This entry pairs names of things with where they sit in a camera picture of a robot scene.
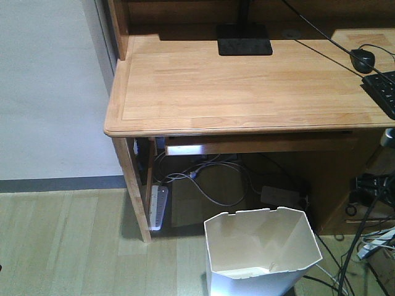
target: white power strip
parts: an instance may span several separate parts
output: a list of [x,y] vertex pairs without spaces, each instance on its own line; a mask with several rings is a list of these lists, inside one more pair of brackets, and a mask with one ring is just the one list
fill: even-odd
[[158,231],[162,228],[167,195],[167,187],[152,185],[151,204],[149,206],[149,230]]
[[[377,245],[382,245],[390,238],[392,238],[395,235],[395,229],[390,230],[386,233],[384,233],[382,236],[380,236],[378,239],[375,239],[372,241],[373,244]],[[376,248],[380,248],[380,246],[377,245],[370,245],[370,244],[365,244],[358,252],[358,257],[362,260],[364,258],[369,257],[373,251],[376,250]]]

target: trash can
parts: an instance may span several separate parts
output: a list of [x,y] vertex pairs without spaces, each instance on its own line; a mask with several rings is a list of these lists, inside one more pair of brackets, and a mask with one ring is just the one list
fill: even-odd
[[281,296],[322,259],[306,214],[221,213],[204,222],[210,296]]

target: gray baseboard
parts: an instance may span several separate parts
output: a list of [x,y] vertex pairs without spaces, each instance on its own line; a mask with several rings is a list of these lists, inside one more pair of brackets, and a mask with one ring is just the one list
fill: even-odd
[[123,176],[0,180],[0,193],[126,188]]

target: white wall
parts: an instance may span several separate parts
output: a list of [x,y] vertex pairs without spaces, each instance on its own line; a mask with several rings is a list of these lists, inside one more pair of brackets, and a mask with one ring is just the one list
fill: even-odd
[[120,175],[81,1],[0,0],[0,28],[0,179]]

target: black keyboard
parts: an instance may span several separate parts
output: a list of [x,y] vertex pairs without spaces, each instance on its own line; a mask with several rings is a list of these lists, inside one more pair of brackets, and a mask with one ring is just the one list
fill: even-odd
[[[384,72],[385,77],[395,81],[395,71]],[[376,104],[395,120],[395,85],[379,74],[367,75],[362,78],[363,88]]]

